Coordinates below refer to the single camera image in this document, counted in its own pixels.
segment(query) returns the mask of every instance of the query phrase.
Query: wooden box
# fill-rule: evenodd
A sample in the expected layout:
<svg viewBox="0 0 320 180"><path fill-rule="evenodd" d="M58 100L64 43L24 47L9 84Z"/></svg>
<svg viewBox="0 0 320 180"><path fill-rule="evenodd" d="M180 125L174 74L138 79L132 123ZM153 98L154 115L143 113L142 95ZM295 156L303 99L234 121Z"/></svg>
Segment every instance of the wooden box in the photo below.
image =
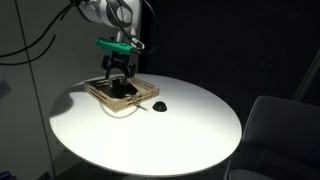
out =
<svg viewBox="0 0 320 180"><path fill-rule="evenodd" d="M128 107L139 105L141 102L159 95L160 89L158 87L141 79L133 77L129 80L129 83L131 83L138 92L135 95L128 96L123 99L110 97L110 86L106 79L87 81L84 83L84 88L87 93L113 112L118 112Z"/></svg>

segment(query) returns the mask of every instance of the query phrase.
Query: black cable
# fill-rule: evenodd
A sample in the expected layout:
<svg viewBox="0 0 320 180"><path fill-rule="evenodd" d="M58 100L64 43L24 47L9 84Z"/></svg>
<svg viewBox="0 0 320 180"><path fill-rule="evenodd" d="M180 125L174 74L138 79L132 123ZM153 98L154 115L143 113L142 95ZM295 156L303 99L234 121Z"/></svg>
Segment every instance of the black cable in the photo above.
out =
<svg viewBox="0 0 320 180"><path fill-rule="evenodd" d="M74 4L69 4L68 6L66 6L65 8L63 8L57 15L56 17L51 21L51 23L48 25L48 27L45 29L45 31L42 33L42 35L36 40L34 41L32 44L30 44L29 46L20 49L18 51L12 52L12 53L8 53L8 54L3 54L0 55L0 58L4 58L4 57L8 57L8 56L12 56L15 54L18 54L20 52L23 52L25 50L30 49L31 47L33 47L34 45L36 45L40 40L43 39L43 37L47 34L47 32L49 31L49 29L51 28L51 26L56 22L56 20L61 16L61 14L63 14L63 16L61 17L61 20L63 19L63 17L65 16L65 14L74 6Z"/></svg>
<svg viewBox="0 0 320 180"><path fill-rule="evenodd" d="M156 13L154 12L152 6L148 3L147 0L143 0L143 1L144 1L144 3L146 3L148 5L148 7L149 7L149 9L150 9L150 11L152 13L154 22L155 22L155 26L156 26L156 40L155 40L156 42L155 42L153 48L151 49L151 51L142 54L144 56L147 56L147 55L153 53L157 49L157 43L158 43L158 39L159 39L159 26L158 26L158 22L157 22Z"/></svg>
<svg viewBox="0 0 320 180"><path fill-rule="evenodd" d="M62 16L61 16L61 18L60 18L60 21L62 21L63 20L63 18L65 17L65 15L70 11L70 9L72 9L72 7L74 6L74 4L70 4L70 5L68 5L66 8L64 8L63 9L63 11L60 11L60 13L58 13L58 15L54 18L54 20L50 23L50 25L48 26L48 28L46 29L46 31L40 36L41 37L41 39L43 38L43 36L47 33L47 31L50 29L50 27L52 26L52 24L59 18L59 16L62 14ZM33 59L30 59L30 60L28 60L28 61L23 61L23 62L18 62L18 63L0 63L0 65L1 66L17 66L17 65L22 65L22 64L27 64L27 63L31 63L31 62L33 62L33 61L35 61L35 60L38 60L40 57L42 57L49 49L50 49L50 47L52 46L52 44L53 44L53 42L55 41L55 39L56 39L56 34L54 34L53 35L53 37L52 37L52 39L51 39L51 41L50 41L50 43L49 43L49 45L47 46L47 48L40 54L40 55L38 55L37 57L35 57L35 58L33 58Z"/></svg>
<svg viewBox="0 0 320 180"><path fill-rule="evenodd" d="M107 0L107 1L108 1L108 2L107 2L107 5L109 6L110 11L111 11L113 17L116 19L117 24L118 24L118 26L120 27L121 31L126 35L126 37L127 37L134 45L137 45L137 43L132 40L132 38L128 35L128 33L127 33L127 32L123 29L123 27L121 26L121 23L119 22L116 14L114 13L114 11L113 11L113 9L112 9L112 7L111 7L111 5L110 5L110 0ZM153 18L155 19L156 28L157 28L157 32L156 32L156 33L157 33L157 34L156 34L156 42L157 42L157 41L158 41L158 36L159 36L159 28L158 28L158 25L157 25L157 17L156 17L156 14L155 14L152 6L151 6L146 0L143 0L143 1L148 5L148 7L149 7L149 9L150 9L150 11L151 11L151 13L152 13ZM153 53L156 48L157 48L157 44L154 45L154 47L152 48L151 51L146 52L146 53L140 53L140 54L142 54L142 55L149 55L149 54Z"/></svg>
<svg viewBox="0 0 320 180"><path fill-rule="evenodd" d="M49 45L47 46L47 48L37 57L30 59L29 61L23 61L23 62L18 62L18 63L0 63L1 66L17 66L17 65L22 65L22 64L27 64L27 63L31 63L32 61L35 61L37 59L39 59L40 57L42 57L51 47L51 45L53 44L54 40L56 39L56 35L54 35L49 43Z"/></svg>
<svg viewBox="0 0 320 180"><path fill-rule="evenodd" d="M107 5L109 6L110 11L111 11L113 17L116 19L117 24L118 24L119 28L121 29L121 31L126 35L126 37L127 37L134 45L137 45L137 43L134 42L134 41L132 40L132 38L129 36L129 34L123 29L120 21L118 20L116 14L114 13L114 11L113 11L113 9L112 9L112 7L111 7L111 5L110 5L110 0L107 0L107 1L108 1L108 2L107 2Z"/></svg>

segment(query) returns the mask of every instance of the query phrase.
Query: black object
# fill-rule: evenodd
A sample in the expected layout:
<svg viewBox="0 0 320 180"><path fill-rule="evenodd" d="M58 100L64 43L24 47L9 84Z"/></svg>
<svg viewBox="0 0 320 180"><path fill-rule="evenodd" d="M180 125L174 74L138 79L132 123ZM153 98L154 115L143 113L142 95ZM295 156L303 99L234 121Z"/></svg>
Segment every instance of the black object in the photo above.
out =
<svg viewBox="0 0 320 180"><path fill-rule="evenodd" d="M167 106L164 102L162 101L158 101L156 102L153 107L152 107L155 111L158 111L158 112L165 112L167 111Z"/></svg>
<svg viewBox="0 0 320 180"><path fill-rule="evenodd" d="M135 95L138 90L132 84L122 83L120 79L112 81L112 89L110 90L116 98L125 98Z"/></svg>
<svg viewBox="0 0 320 180"><path fill-rule="evenodd" d="M136 65L129 64L129 58L130 56L115 51L112 51L111 57L104 56L101 67L106 71L105 78L109 79L110 71L114 68L122 71L126 78L134 77Z"/></svg>

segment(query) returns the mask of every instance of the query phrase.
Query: table leg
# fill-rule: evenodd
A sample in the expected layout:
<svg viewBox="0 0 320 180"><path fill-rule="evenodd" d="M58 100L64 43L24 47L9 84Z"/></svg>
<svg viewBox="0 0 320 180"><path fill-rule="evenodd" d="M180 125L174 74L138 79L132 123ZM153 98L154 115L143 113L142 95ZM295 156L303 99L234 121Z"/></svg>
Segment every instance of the table leg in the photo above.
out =
<svg viewBox="0 0 320 180"><path fill-rule="evenodd" d="M123 178L122 180L158 180L158 179L151 178L151 177L127 176L127 177Z"/></svg>

